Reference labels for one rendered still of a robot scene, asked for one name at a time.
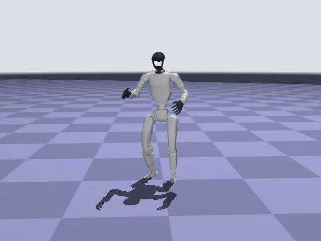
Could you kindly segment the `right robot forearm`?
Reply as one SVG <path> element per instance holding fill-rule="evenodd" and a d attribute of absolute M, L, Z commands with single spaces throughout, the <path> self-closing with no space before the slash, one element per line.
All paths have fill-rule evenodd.
<path fill-rule="evenodd" d="M 131 91 L 131 95 L 130 95 L 130 99 L 132 99 L 132 98 L 135 98 L 136 97 L 136 92 L 133 90 L 133 91 Z"/>

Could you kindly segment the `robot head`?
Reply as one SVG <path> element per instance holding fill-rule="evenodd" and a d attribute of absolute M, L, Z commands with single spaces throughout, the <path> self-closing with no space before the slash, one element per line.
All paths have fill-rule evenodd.
<path fill-rule="evenodd" d="M 164 72 L 164 71 L 161 72 L 161 70 L 163 70 L 164 59 L 165 59 L 165 56 L 164 56 L 164 54 L 162 52 L 156 52 L 156 53 L 153 54 L 152 63 L 153 63 L 154 68 L 157 70 L 157 72 L 155 72 L 155 73 L 161 74 L 161 73 Z M 161 61 L 162 65 L 161 66 L 155 66 L 154 61 L 157 61 L 157 62 Z"/>

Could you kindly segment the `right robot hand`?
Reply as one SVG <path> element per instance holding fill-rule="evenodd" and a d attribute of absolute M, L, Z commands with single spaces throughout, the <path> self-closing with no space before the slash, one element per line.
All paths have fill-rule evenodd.
<path fill-rule="evenodd" d="M 125 99 L 125 98 L 129 98 L 129 97 L 130 97 L 131 92 L 129 92 L 128 90 L 129 90 L 129 88 L 127 88 L 126 90 L 124 90 L 123 95 L 122 95 L 121 98 Z"/>

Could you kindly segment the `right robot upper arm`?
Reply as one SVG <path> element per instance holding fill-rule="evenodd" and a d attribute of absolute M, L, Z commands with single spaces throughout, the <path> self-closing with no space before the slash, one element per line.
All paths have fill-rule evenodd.
<path fill-rule="evenodd" d="M 145 85 L 145 82 L 148 81 L 148 76 L 149 76 L 149 73 L 147 74 L 144 74 L 141 76 L 137 86 L 136 86 L 136 89 L 134 90 L 136 92 L 136 97 L 135 98 L 138 98 L 139 95 L 140 95 L 140 91 L 142 90 L 142 88 L 144 87 Z"/>

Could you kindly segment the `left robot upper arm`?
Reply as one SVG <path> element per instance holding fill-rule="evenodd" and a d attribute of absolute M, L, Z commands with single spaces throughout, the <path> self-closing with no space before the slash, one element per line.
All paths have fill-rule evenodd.
<path fill-rule="evenodd" d="M 182 94 L 185 94 L 185 86 L 183 84 L 183 82 L 180 79 L 180 76 L 177 73 L 169 73 L 170 76 L 170 80 L 172 82 L 175 82 L 175 85 L 177 86 L 177 88 L 181 91 L 180 96 Z"/>

